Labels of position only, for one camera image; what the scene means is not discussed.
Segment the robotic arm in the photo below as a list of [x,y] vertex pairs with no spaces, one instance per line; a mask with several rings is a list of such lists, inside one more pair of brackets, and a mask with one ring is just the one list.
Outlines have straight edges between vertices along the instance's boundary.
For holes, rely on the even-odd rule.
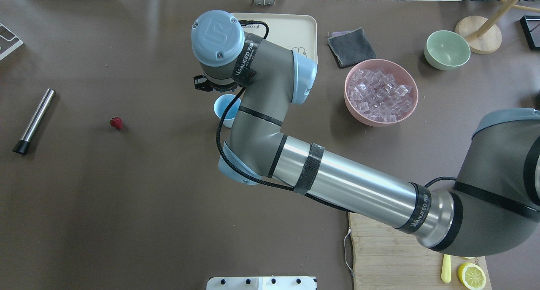
[[[243,32],[225,11],[193,24],[192,46],[204,76],[195,88],[225,92],[245,87],[242,105],[218,167],[233,180],[263,176],[326,204],[365,215],[416,236],[445,254],[481,256],[511,249],[540,221],[540,111],[490,113],[473,135],[455,186],[430,191],[280,132],[290,104],[302,104],[316,64]],[[242,171],[245,177],[236,170]]]

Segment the gray cloth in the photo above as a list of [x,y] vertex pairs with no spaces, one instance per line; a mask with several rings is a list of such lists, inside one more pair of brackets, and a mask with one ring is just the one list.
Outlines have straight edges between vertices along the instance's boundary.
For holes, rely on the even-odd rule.
[[339,67],[348,67],[376,58],[375,51],[362,28],[332,33],[326,41]]

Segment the wooden cutting board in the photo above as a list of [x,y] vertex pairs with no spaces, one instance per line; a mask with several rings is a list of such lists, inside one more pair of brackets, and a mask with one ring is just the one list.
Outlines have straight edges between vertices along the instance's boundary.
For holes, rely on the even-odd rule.
[[414,236],[373,219],[349,213],[353,242],[355,290],[467,290],[457,277],[462,263],[476,263],[486,273],[486,258],[451,257],[452,280],[440,280],[443,255],[422,247]]

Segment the strawberry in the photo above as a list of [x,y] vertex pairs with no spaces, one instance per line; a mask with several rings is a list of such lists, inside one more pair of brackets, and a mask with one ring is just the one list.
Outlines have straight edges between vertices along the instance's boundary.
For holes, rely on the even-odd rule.
[[111,126],[116,128],[117,130],[122,130],[122,119],[120,117],[114,117],[111,118],[110,121]]

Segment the lemon half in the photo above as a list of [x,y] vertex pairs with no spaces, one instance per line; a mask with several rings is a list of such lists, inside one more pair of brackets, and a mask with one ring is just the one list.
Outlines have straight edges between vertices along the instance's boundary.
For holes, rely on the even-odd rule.
[[463,263],[457,269],[457,276],[470,290],[480,290],[486,286],[486,274],[474,263]]

